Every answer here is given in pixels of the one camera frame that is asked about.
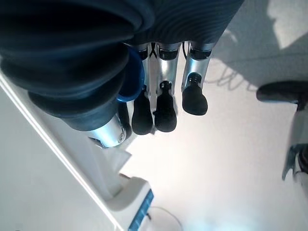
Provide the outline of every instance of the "silver metal cylinder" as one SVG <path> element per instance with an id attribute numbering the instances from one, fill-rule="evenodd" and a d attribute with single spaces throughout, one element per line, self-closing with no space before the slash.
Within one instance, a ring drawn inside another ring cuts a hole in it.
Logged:
<path id="1" fill-rule="evenodd" d="M 182 81 L 182 86 L 181 90 L 182 92 L 189 86 L 189 75 L 190 73 L 198 73 L 202 78 L 201 81 L 198 83 L 198 86 L 202 89 L 203 88 L 203 82 L 205 80 L 205 75 L 207 71 L 208 64 L 210 62 L 210 57 L 206 59 L 194 59 L 192 58 L 191 55 L 191 49 L 192 45 L 189 45 L 188 48 L 188 54 L 186 58 L 186 64 L 185 64 L 185 69 L 184 69 L 184 74 L 183 74 L 183 81 Z"/>
<path id="2" fill-rule="evenodd" d="M 106 148 L 115 147 L 126 138 L 126 131 L 117 114 L 104 126 L 84 133 L 90 138 L 99 140 Z"/>
<path id="3" fill-rule="evenodd" d="M 178 59 L 179 59 L 179 47 L 180 43 L 175 44 L 157 44 L 157 61 L 158 61 L 158 77 L 157 77 L 157 86 L 156 86 L 156 94 L 160 95 L 160 83 L 163 81 L 168 81 L 171 83 L 171 95 L 174 95 L 174 86 L 175 80 L 177 76 L 177 67 L 178 67 Z M 164 60 L 160 58 L 159 52 L 160 49 L 164 51 L 177 51 L 178 54 L 175 59 Z"/>

